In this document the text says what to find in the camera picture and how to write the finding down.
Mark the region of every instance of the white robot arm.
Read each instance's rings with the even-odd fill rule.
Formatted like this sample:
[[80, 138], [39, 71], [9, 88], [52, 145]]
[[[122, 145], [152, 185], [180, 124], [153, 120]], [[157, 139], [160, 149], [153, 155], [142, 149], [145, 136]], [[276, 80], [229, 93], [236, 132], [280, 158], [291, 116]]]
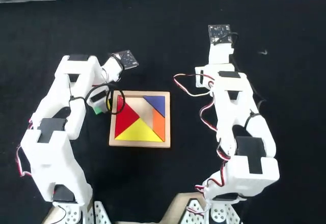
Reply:
[[[120, 53], [131, 57], [127, 61], [133, 63], [127, 64], [128, 68], [138, 65], [130, 51]], [[93, 88], [119, 80], [125, 68], [120, 53], [111, 55], [102, 67], [95, 56], [64, 56], [48, 94], [33, 113], [20, 145], [45, 201], [71, 204], [86, 211], [92, 188], [73, 156], [70, 140], [79, 137], [86, 114], [85, 99], [96, 113], [107, 111], [108, 87]], [[70, 114], [54, 118], [65, 107], [70, 108]]]
[[[229, 25], [209, 25], [208, 30], [209, 63], [195, 68], [196, 87], [210, 90], [212, 102], [205, 109], [214, 105], [217, 126], [202, 120], [216, 131], [216, 151], [224, 162], [220, 170], [202, 185], [196, 185], [207, 203], [205, 214], [197, 214], [204, 214], [205, 223], [211, 223], [210, 219], [213, 219], [226, 224], [226, 218], [221, 218], [222, 212], [218, 216], [209, 213], [210, 208], [222, 210], [226, 204], [253, 197], [276, 182], [280, 175], [274, 159], [276, 145], [266, 120], [254, 102], [251, 84], [244, 73], [235, 71], [233, 64], [229, 63], [229, 55], [233, 53], [232, 36], [237, 37], [237, 33], [231, 32]], [[249, 136], [235, 136], [235, 125], [242, 126]]]

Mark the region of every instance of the red triangle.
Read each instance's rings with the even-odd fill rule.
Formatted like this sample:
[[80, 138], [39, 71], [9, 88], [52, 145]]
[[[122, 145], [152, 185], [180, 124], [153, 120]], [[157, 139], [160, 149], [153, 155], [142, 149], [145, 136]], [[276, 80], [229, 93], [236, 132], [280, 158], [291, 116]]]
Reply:
[[[120, 111], [123, 104], [123, 99], [119, 95], [117, 103], [117, 111]], [[121, 132], [132, 125], [136, 120], [139, 119], [139, 115], [126, 103], [123, 110], [117, 114], [116, 117], [116, 130], [115, 137], [117, 137]]]

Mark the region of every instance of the black cloth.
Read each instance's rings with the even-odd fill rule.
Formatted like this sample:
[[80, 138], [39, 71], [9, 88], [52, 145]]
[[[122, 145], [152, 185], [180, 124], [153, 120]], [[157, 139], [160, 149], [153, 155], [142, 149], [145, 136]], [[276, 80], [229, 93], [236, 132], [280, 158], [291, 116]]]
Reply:
[[[221, 161], [198, 111], [210, 98], [172, 81], [208, 63], [209, 24], [230, 24], [235, 60], [257, 91], [277, 145], [280, 180], [252, 198], [246, 223], [319, 223], [325, 197], [326, 0], [64, 0], [0, 5], [1, 223], [40, 223], [51, 203], [32, 178], [19, 178], [15, 150], [65, 54], [105, 61], [130, 49], [140, 66], [123, 90], [171, 92], [171, 149], [108, 147], [109, 115], [90, 113], [72, 142], [96, 199], [112, 220], [159, 221], [179, 192], [194, 191]], [[193, 92], [193, 78], [180, 80]], [[215, 113], [205, 116], [216, 122]]]

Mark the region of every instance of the green object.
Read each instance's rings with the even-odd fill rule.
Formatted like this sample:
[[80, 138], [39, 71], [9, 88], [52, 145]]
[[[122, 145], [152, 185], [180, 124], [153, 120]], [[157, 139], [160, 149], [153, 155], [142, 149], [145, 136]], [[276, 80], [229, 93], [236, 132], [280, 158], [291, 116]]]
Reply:
[[94, 110], [94, 112], [95, 112], [96, 115], [102, 113], [102, 110], [101, 110], [100, 107], [94, 107], [93, 110]]

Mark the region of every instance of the yellow triangle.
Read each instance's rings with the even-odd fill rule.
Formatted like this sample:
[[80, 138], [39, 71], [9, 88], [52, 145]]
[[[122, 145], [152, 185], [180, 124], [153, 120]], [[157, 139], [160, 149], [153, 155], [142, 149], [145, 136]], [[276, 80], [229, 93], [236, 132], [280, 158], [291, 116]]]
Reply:
[[163, 142], [141, 118], [136, 120], [115, 139], [124, 141]]

